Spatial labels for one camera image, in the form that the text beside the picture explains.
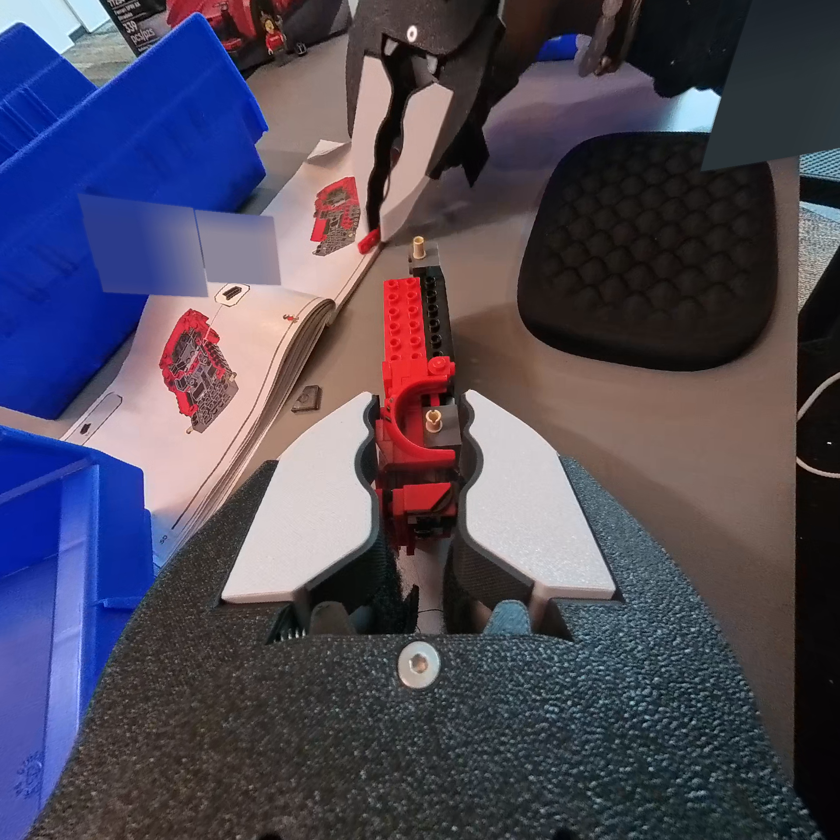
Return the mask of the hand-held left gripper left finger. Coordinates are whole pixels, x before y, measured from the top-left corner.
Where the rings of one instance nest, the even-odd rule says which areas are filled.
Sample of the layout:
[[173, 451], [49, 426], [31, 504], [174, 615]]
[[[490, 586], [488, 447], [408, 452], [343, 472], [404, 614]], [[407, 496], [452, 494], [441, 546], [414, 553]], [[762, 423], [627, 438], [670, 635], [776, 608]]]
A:
[[362, 392], [303, 433], [279, 457], [222, 599], [293, 602], [373, 547], [380, 530], [375, 420]]

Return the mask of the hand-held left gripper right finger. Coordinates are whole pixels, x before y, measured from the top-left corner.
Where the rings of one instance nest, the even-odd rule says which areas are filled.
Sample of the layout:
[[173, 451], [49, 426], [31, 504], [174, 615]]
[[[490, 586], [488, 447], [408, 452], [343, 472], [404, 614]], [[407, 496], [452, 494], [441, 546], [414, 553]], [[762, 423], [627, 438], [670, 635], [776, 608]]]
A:
[[475, 390], [463, 406], [476, 466], [459, 495], [457, 536], [503, 574], [499, 596], [488, 579], [464, 588], [485, 604], [613, 599], [612, 574], [552, 445]]

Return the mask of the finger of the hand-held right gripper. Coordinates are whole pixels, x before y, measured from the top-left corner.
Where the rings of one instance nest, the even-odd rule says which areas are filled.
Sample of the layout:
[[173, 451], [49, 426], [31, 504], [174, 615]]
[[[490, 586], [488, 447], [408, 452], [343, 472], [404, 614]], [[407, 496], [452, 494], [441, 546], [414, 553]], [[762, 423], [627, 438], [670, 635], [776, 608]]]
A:
[[351, 160], [366, 227], [399, 227], [396, 210], [384, 210], [391, 173], [401, 152], [401, 54], [365, 56], [356, 101]]
[[454, 93], [434, 82], [407, 100], [402, 121], [402, 152], [393, 164], [381, 202], [381, 239], [392, 239], [408, 219], [430, 181], [438, 136]]

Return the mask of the red black toy brick car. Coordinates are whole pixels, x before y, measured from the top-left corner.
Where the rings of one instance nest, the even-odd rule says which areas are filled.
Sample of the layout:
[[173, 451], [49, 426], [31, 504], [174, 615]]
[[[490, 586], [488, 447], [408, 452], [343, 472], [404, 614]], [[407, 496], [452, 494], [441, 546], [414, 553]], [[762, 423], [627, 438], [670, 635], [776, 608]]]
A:
[[384, 398], [375, 488], [396, 550], [447, 539], [461, 484], [455, 349], [437, 244], [416, 236], [409, 274], [384, 283]]

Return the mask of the person's right hand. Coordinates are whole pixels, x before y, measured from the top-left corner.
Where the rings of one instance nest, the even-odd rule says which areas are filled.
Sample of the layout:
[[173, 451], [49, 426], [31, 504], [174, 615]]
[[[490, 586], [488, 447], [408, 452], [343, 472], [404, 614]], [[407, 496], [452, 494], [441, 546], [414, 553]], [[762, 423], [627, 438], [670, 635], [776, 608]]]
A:
[[496, 53], [496, 68], [518, 79], [549, 39], [592, 35], [601, 9], [601, 1], [506, 1], [502, 14], [506, 31]]

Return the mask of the toy minifigure red shirt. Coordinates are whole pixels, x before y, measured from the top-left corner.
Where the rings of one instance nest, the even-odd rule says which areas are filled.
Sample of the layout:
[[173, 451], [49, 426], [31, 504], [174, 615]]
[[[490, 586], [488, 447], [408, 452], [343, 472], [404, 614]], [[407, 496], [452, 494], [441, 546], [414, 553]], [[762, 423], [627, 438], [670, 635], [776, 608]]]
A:
[[288, 51], [288, 42], [281, 18], [276, 14], [261, 12], [260, 22], [264, 30], [269, 58], [279, 66], [285, 65], [291, 60], [291, 55]]

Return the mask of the blue plastic bin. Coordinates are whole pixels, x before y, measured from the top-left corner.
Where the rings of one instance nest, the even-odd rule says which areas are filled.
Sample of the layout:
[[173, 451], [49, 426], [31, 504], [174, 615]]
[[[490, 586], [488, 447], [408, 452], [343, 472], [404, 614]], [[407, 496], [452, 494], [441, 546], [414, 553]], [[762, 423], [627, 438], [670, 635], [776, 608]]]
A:
[[23, 838], [153, 581], [140, 469], [1, 429], [1, 838]]
[[588, 49], [592, 38], [588, 35], [562, 35], [547, 40], [535, 61], [550, 62], [572, 60], [578, 64]]
[[97, 87], [36, 32], [1, 34], [1, 162], [12, 158]]
[[195, 14], [2, 163], [2, 407], [57, 418], [144, 309], [102, 290], [77, 196], [234, 211], [265, 176], [267, 130]]

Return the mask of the open instruction booklet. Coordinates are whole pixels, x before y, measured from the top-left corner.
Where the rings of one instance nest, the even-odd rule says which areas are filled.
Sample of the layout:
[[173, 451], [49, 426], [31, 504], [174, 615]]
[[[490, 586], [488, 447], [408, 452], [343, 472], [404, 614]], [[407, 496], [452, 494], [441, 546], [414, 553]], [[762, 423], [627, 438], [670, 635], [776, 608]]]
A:
[[215, 513], [368, 270], [349, 143], [321, 140], [268, 205], [280, 284], [229, 269], [206, 297], [151, 297], [115, 380], [64, 436], [143, 471], [159, 570]]

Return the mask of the black bumpy wrist rest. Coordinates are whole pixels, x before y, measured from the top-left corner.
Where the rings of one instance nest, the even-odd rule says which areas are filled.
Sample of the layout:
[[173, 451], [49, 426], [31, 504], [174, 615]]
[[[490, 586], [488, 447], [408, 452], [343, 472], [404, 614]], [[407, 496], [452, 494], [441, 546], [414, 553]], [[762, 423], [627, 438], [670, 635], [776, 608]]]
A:
[[521, 263], [518, 310], [570, 354], [661, 371], [736, 360], [774, 309], [768, 163], [702, 171], [704, 133], [612, 133], [554, 169]]

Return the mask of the person's black clothing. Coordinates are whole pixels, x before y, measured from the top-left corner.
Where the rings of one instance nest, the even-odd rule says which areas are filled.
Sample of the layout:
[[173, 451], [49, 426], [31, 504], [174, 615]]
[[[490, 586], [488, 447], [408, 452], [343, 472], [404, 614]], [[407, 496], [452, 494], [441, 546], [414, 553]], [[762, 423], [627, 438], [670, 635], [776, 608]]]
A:
[[799, 317], [795, 499], [795, 788], [839, 836], [838, 279]]

